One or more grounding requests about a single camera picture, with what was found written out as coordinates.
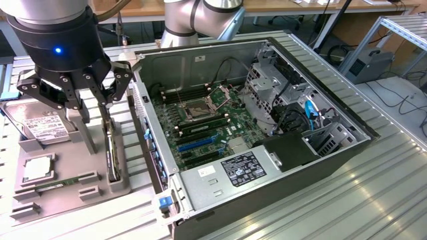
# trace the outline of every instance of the blue clip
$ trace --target blue clip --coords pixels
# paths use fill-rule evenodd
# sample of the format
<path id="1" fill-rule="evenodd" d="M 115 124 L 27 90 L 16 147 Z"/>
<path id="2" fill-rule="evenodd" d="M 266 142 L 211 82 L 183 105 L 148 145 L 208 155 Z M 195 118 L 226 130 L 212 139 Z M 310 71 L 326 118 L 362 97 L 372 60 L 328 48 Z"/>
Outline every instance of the blue clip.
<path id="1" fill-rule="evenodd" d="M 0 94 L 0 102 L 9 101 L 9 100 L 17 100 L 17 99 L 20 99 L 20 96 L 21 96 L 21 93 L 19 91 L 3 92 Z"/>
<path id="2" fill-rule="evenodd" d="M 144 139 L 147 140 L 148 137 L 150 137 L 150 128 L 147 128 L 147 130 L 146 130 Z"/>
<path id="3" fill-rule="evenodd" d="M 160 198 L 159 202 L 160 202 L 160 207 L 159 207 L 160 209 L 166 209 L 168 206 L 171 206 L 174 204 L 171 196 L 166 196 L 166 197 Z"/>
<path id="4" fill-rule="evenodd" d="M 310 101 L 310 100 L 306 101 L 304 108 L 306 108 L 306 115 L 307 115 L 308 119 L 310 119 L 311 114 L 314 116 L 319 116 L 319 113 L 315 109 L 315 105 L 314 105 L 312 101 Z M 315 130 L 315 121 L 311 119 L 310 119 L 310 129 Z"/>

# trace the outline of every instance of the green circuit board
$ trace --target green circuit board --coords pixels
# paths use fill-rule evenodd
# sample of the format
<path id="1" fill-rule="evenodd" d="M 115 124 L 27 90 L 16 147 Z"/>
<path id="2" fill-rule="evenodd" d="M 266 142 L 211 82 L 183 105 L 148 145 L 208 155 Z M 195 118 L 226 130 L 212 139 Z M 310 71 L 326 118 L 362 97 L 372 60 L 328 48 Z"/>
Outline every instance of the green circuit board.
<path id="1" fill-rule="evenodd" d="M 254 118 L 243 105 L 242 99 L 239 98 L 242 96 L 238 91 L 231 89 L 228 95 L 230 100 L 218 110 L 212 110 L 207 107 L 208 101 L 206 97 L 171 104 L 164 104 L 160 97 L 152 99 L 154 109 L 168 146 L 182 171 L 234 155 L 236 149 L 231 148 L 228 144 L 230 140 L 235 138 L 240 139 L 242 137 L 247 146 L 251 148 L 256 141 L 266 138 L 260 127 L 254 122 Z M 210 98 L 216 107 L 227 100 L 222 90 L 215 90 L 210 95 Z M 184 144 L 178 144 L 182 139 L 188 137 L 184 135 L 180 136 L 180 131 L 176 130 L 176 126 L 211 117 L 219 118 L 220 116 L 224 116 L 224 114 L 228 114 L 227 118 L 215 119 L 182 130 L 182 134 L 190 134 L 190 137 L 195 135 L 192 131 L 196 131 L 196 134 L 202 133 L 208 135 L 208 137 L 202 138 L 202 140 L 214 136 L 215 140 L 210 144 L 204 144 L 180 152 L 179 147 L 191 145 L 200 141 L 200 139 Z"/>

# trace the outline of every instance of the power supply label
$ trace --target power supply label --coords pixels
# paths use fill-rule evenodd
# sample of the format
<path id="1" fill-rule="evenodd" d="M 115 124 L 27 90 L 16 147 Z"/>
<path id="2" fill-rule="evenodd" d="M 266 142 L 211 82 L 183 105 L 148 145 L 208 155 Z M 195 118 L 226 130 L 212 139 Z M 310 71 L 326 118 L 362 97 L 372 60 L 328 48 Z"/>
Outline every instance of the power supply label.
<path id="1" fill-rule="evenodd" d="M 58 115 L 25 119 L 24 124 L 39 141 L 68 136 L 67 128 Z"/>
<path id="2" fill-rule="evenodd" d="M 267 175 L 263 166 L 251 151 L 222 161 L 220 164 L 235 187 L 240 187 Z"/>

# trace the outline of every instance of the slotted aluminum rail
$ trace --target slotted aluminum rail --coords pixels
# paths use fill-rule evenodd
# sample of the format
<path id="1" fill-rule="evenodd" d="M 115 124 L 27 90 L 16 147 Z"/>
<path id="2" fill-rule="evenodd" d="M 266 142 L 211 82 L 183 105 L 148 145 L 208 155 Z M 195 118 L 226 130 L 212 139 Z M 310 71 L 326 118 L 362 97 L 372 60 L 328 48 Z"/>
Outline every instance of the slotted aluminum rail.
<path id="1" fill-rule="evenodd" d="M 408 40 L 423 50 L 422 54 L 419 54 L 418 58 L 403 71 L 403 76 L 410 72 L 416 63 L 424 57 L 427 51 L 427 14 L 419 13 L 416 15 L 380 16 L 376 22 L 374 23 L 370 31 L 367 32 L 358 48 L 339 66 L 339 71 L 343 75 L 347 74 L 351 66 L 354 65 L 358 59 L 362 50 L 368 45 L 368 42 L 372 40 L 372 36 L 376 34 L 380 26 L 384 26 L 395 34 L 398 34 L 400 37 Z M 380 41 L 378 47 L 383 46 L 388 38 L 390 35 Z"/>
<path id="2" fill-rule="evenodd" d="M 250 33 L 236 40 L 274 37 L 298 60 L 342 98 L 346 104 L 382 135 L 372 146 L 355 156 L 324 180 L 288 196 L 227 227 L 211 233 L 204 240 L 239 239 L 423 239 L 427 236 L 427 154 L 424 146 L 399 127 L 375 104 L 363 96 L 340 73 L 312 52 L 306 44 L 282 31 Z M 203 43 L 215 42 L 212 38 Z M 130 46 L 140 51 L 155 44 Z M 110 48 L 107 54 L 118 60 L 124 48 Z M 15 76 L 31 69 L 28 57 L 16 58 Z M 95 107 L 91 93 L 83 94 L 87 106 Z M 99 117 L 96 108 L 91 116 Z M 132 175 L 134 192 L 123 197 L 35 222 L 9 227 L 8 190 L 9 172 L 15 171 L 13 154 L 17 151 L 17 132 L 7 124 L 0 138 L 0 239 L 171 239 L 166 226 L 156 223 L 151 199 L 155 191 L 147 172 L 126 100 L 112 109 L 123 124 L 126 157 Z"/>

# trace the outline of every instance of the motherboard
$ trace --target motherboard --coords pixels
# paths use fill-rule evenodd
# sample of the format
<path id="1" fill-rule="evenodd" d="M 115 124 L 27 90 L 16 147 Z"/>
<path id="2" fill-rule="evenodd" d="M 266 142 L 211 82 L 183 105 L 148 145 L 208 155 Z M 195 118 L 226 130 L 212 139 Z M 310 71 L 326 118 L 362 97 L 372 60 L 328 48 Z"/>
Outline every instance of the motherboard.
<path id="1" fill-rule="evenodd" d="M 182 171 L 248 150 L 266 138 L 230 84 L 162 92 L 152 105 Z"/>

